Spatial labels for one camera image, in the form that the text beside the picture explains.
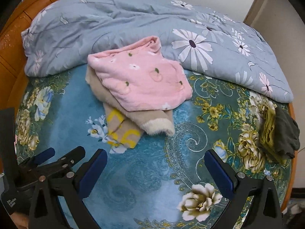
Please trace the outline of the person's left hand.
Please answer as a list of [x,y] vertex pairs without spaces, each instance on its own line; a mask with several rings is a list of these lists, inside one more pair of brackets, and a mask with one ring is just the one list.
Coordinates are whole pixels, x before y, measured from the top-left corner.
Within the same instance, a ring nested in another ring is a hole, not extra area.
[[14,212],[10,215],[10,218],[18,229],[28,229],[29,217],[19,212]]

